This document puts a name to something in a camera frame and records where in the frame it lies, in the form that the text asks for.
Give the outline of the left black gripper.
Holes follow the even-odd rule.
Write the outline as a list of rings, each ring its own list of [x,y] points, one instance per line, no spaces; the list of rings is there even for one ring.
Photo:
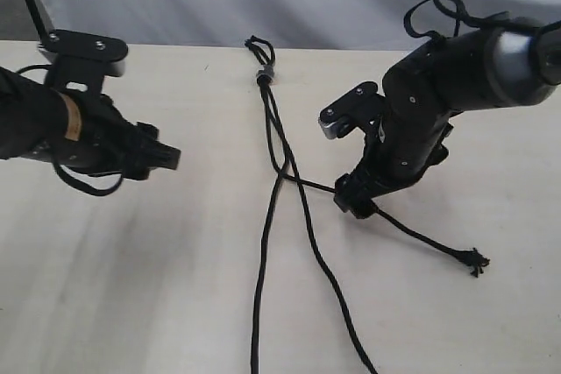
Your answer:
[[[154,169],[176,170],[181,151],[159,141],[159,129],[126,120],[106,95],[77,90],[58,94],[66,119],[46,141],[53,163],[89,177],[122,174],[147,180]]]

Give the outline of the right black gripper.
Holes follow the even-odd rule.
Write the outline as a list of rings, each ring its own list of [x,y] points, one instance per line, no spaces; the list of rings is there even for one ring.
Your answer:
[[[336,180],[334,202],[359,220],[377,214],[373,198],[411,187],[447,157],[442,142],[453,116],[440,102],[384,102],[380,120],[365,133],[361,160]]]

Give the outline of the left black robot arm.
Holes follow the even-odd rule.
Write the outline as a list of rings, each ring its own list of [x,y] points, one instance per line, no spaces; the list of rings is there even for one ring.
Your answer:
[[[1,71],[1,157],[57,162],[90,177],[123,174],[145,180],[174,170],[180,150],[162,144],[158,129],[127,121],[104,94],[48,88]]]

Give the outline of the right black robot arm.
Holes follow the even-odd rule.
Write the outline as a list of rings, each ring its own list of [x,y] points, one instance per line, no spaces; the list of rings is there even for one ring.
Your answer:
[[[329,139],[365,134],[356,167],[335,182],[334,202],[366,219],[373,200],[413,186],[449,155],[450,120],[466,111],[528,107],[560,84],[560,31],[504,27],[429,41],[323,109]]]

